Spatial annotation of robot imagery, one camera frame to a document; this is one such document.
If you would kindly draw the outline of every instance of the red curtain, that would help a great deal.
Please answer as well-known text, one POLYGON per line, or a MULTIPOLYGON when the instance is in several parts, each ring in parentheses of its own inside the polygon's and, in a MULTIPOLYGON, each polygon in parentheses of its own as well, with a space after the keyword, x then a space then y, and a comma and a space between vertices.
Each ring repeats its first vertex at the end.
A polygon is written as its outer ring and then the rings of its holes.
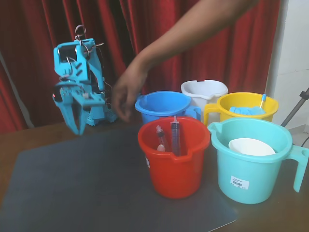
MULTIPOLYGON (((77 25, 85 25, 88 38, 105 43, 103 72, 114 84, 134 57, 132 46, 139 53, 197 1, 2 0, 0 51, 33 124, 63 121, 51 97, 59 81, 53 48, 72 41, 77 25)), ((214 79, 230 92, 264 92, 279 4, 261 0, 235 25, 152 69, 145 90, 180 91, 184 81, 214 79)), ((0 132, 21 130, 25 122, 3 70, 0 78, 0 121, 8 122, 0 132)))
MULTIPOLYGON (((198 0, 120 0, 133 48, 170 29, 198 0)), ((229 92, 265 91, 279 0, 261 0, 233 26, 162 63, 149 73, 145 91, 174 90, 188 80, 224 82, 229 92)))
MULTIPOLYGON (((96 43, 104 42, 101 62, 104 62, 107 83, 115 83, 125 70, 128 60, 123 58, 117 31, 121 25, 116 26, 114 20, 123 15, 119 2, 119 10, 115 9, 116 3, 114 0, 1 1, 0 51, 35 126, 63 121, 52 100, 53 86, 59 82, 54 71, 53 48, 74 40, 77 25, 85 25, 88 38, 94 38, 96 43)), ((10 101, 6 104, 15 107, 10 101)))
POLYGON ((0 134, 19 131, 26 127, 8 76, 0 62, 0 134))

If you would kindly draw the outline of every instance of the hand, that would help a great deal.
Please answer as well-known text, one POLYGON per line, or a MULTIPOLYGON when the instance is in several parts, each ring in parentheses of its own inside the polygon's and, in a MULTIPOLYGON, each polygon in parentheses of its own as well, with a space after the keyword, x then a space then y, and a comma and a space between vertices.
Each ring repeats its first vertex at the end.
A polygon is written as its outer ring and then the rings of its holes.
POLYGON ((118 116, 129 122, 136 97, 144 85, 147 72, 137 61, 132 61, 118 79, 112 91, 112 107, 118 116))

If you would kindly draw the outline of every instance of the table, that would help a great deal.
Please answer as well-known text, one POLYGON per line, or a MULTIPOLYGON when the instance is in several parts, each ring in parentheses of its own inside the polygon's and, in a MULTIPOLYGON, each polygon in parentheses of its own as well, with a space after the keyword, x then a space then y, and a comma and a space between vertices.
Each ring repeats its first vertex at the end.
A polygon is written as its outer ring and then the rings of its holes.
MULTIPOLYGON (((123 122, 87 127, 85 134, 93 134, 126 127, 123 122)), ((28 149, 50 145, 77 138, 64 123, 0 135, 0 203, 3 200, 17 155, 28 149)), ((205 155, 204 171, 208 181, 218 187, 215 149, 210 146, 205 155)), ((279 176, 270 198, 256 205, 226 200, 237 212, 236 222, 219 228, 216 232, 305 232, 309 231, 309 171, 306 171, 299 193, 293 189, 297 163, 286 160, 282 163, 279 176)))

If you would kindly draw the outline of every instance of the blue robotic arm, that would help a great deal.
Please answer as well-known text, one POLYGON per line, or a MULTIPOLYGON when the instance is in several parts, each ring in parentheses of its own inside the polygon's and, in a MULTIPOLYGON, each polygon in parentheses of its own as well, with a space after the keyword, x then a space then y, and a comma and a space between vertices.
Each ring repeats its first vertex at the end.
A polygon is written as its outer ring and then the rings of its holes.
POLYGON ((102 120, 113 122, 117 117, 106 103, 104 77, 94 39, 77 38, 54 49, 55 72, 60 82, 55 85, 53 100, 67 126, 82 135, 87 123, 94 126, 102 120))

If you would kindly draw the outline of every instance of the sticker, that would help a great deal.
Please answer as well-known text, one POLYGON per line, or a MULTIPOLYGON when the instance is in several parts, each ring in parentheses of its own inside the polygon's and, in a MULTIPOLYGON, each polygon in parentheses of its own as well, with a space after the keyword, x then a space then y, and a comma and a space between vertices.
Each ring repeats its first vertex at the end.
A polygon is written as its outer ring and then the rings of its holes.
POLYGON ((249 181, 241 180, 241 179, 238 179, 234 176, 231 176, 231 184, 238 187, 238 188, 241 188, 241 189, 248 189, 249 188, 249 181))
POLYGON ((146 164, 147 164, 148 168, 150 168, 149 160, 146 157, 145 157, 145 159, 146 159, 146 164))

